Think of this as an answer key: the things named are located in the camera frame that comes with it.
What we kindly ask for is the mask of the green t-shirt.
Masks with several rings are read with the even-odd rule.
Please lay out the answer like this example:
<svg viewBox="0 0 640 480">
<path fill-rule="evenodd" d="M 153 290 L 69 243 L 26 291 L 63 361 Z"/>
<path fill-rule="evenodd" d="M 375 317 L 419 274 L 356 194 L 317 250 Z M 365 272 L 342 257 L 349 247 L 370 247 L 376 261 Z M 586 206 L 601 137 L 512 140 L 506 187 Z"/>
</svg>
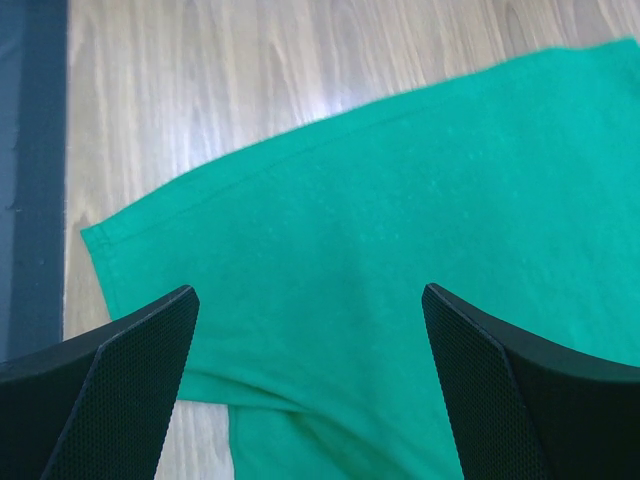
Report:
<svg viewBox="0 0 640 480">
<path fill-rule="evenodd" d="M 199 167 L 82 233 L 109 314 L 182 285 L 239 479 L 458 479 L 428 283 L 639 361 L 639 46 L 553 48 Z"/>
</svg>

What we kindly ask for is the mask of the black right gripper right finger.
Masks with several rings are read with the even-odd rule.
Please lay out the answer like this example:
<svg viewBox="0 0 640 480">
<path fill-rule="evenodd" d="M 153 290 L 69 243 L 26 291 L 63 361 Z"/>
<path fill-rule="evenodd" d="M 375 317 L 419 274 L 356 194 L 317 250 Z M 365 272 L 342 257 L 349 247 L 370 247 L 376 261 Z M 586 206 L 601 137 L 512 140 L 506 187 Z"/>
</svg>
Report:
<svg viewBox="0 0 640 480">
<path fill-rule="evenodd" d="M 551 342 L 435 283 L 422 308 L 465 478 L 638 478 L 638 368 Z"/>
</svg>

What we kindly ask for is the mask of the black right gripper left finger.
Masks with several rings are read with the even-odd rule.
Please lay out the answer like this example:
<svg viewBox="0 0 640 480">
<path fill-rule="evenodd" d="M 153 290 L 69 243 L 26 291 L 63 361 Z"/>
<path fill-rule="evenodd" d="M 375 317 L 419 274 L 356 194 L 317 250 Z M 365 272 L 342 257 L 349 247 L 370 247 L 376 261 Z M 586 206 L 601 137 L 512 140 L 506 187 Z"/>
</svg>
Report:
<svg viewBox="0 0 640 480">
<path fill-rule="evenodd" d="M 198 312 L 182 286 L 2 363 L 2 478 L 154 478 Z"/>
</svg>

